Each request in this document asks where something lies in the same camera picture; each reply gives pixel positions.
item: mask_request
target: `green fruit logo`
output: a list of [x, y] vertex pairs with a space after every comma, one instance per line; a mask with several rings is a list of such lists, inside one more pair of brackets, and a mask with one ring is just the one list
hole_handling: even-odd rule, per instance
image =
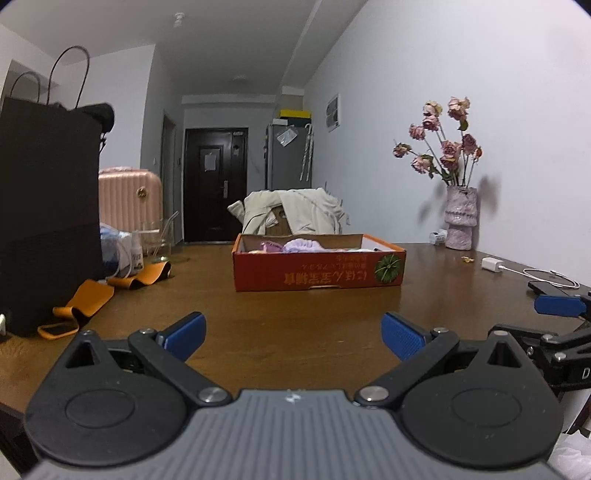
[[394, 254], [384, 255], [375, 266], [375, 278], [381, 283], [392, 283], [400, 275], [402, 260]]

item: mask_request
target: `pink ceramic vase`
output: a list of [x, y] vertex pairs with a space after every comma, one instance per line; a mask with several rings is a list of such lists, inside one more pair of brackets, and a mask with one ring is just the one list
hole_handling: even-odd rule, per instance
[[449, 224], [446, 247], [454, 250], [472, 248], [472, 229], [477, 224], [477, 192], [474, 187], [447, 187], [445, 221]]

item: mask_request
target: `cardboard box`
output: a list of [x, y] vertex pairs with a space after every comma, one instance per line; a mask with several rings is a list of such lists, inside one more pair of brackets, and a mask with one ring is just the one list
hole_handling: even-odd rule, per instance
[[[252, 254], [263, 240], [285, 245], [294, 238], [323, 247], [366, 248], [372, 252]], [[370, 235], [239, 235], [232, 250], [236, 291], [389, 287], [402, 283], [406, 250]]]

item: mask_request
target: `pink rose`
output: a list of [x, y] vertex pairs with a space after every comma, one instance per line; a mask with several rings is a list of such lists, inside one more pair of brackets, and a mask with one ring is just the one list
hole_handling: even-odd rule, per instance
[[431, 160], [420, 156], [415, 158], [410, 165], [421, 174], [429, 173], [429, 170], [431, 170]]
[[447, 114], [454, 120], [458, 120], [459, 122], [461, 122], [462, 120], [466, 119], [468, 109], [470, 108], [470, 100], [468, 100], [467, 97], [463, 100], [460, 100], [456, 97], [452, 97], [452, 99], [449, 100], [447, 107], [449, 108]]
[[457, 158], [452, 155], [444, 155], [439, 159], [439, 161], [448, 170], [457, 169]]
[[410, 150], [410, 145], [407, 145], [406, 143], [399, 143], [394, 147], [392, 153], [394, 154], [394, 157], [402, 158], [403, 156], [407, 155]]
[[475, 153], [476, 149], [478, 148], [476, 138], [470, 134], [464, 135], [464, 138], [462, 139], [462, 148], [464, 149], [464, 153], [466, 155], [472, 155]]
[[453, 157], [457, 160], [460, 157], [462, 145], [458, 142], [444, 140], [441, 144], [441, 149], [443, 150], [443, 155], [445, 155], [446, 157]]
[[437, 102], [427, 102], [423, 107], [424, 116], [434, 115], [436, 117], [439, 117], [439, 115], [441, 115], [441, 112], [443, 112], [443, 107], [439, 105]]
[[423, 127], [431, 132], [436, 132], [440, 126], [439, 119], [435, 115], [429, 115], [423, 119]]
[[421, 125], [411, 124], [408, 134], [415, 140], [425, 140], [425, 129]]

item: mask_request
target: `smartphone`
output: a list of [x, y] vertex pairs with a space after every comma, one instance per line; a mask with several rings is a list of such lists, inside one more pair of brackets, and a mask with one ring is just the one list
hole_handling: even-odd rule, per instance
[[531, 288], [536, 295], [550, 295], [551, 297], [568, 297], [569, 294], [563, 290], [550, 285], [545, 281], [530, 281], [527, 286]]

